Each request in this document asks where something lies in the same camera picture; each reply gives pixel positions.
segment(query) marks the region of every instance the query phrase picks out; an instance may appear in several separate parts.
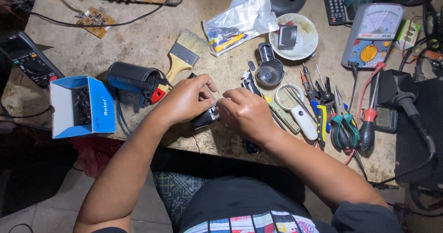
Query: digital multimeter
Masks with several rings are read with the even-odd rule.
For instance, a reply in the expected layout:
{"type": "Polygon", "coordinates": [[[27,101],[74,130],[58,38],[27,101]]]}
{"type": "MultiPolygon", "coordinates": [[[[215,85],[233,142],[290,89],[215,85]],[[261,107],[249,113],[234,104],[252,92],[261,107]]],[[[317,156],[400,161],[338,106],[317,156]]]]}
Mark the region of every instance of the digital multimeter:
{"type": "Polygon", "coordinates": [[[50,81],[65,77],[25,32],[1,41],[0,50],[42,89],[47,89],[50,81]]]}
{"type": "Polygon", "coordinates": [[[377,62],[385,62],[403,12],[404,8],[398,4],[372,3],[360,6],[341,65],[350,67],[349,62],[357,62],[359,68],[375,68],[377,62]]]}

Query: red cloth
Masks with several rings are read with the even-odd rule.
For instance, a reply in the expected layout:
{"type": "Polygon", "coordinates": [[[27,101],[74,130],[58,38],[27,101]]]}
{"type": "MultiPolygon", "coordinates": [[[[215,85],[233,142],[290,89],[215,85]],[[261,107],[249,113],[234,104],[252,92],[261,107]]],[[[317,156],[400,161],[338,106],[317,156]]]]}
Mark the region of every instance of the red cloth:
{"type": "Polygon", "coordinates": [[[72,138],[69,140],[78,150],[77,163],[88,177],[97,179],[117,150],[125,143],[103,137],[72,138]]]}

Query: white magnifier handle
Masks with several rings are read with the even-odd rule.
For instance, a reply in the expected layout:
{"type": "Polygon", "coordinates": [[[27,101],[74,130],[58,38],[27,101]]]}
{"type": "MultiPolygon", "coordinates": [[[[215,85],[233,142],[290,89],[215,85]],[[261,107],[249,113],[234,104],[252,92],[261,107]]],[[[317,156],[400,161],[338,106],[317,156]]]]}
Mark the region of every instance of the white magnifier handle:
{"type": "Polygon", "coordinates": [[[316,140],[318,137],[317,129],[311,122],[310,117],[308,117],[306,111],[303,110],[302,106],[298,105],[291,109],[291,114],[296,119],[297,124],[300,126],[303,134],[308,140],[316,140]]]}

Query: small fan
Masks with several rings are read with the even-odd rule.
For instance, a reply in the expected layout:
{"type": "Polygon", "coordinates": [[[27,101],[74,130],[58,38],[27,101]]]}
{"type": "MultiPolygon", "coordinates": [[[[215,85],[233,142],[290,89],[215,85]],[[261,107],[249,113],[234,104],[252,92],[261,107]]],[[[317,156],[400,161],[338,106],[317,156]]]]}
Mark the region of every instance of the small fan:
{"type": "Polygon", "coordinates": [[[283,63],[274,57],[274,51],[269,43],[258,45],[261,64],[258,66],[256,79],[263,87],[272,87],[279,84],[284,76],[283,63]]]}

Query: blue cardboard box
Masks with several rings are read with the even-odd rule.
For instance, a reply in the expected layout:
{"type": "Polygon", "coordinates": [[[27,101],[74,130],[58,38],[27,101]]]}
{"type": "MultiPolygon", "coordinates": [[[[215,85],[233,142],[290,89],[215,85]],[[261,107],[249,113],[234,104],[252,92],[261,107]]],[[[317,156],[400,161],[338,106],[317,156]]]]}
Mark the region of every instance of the blue cardboard box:
{"type": "Polygon", "coordinates": [[[52,115],[52,138],[81,136],[92,133],[115,133],[114,100],[105,85],[90,76],[65,77],[49,84],[52,115]],[[89,90],[91,124],[82,125],[80,109],[75,106],[77,89],[89,90]]]}

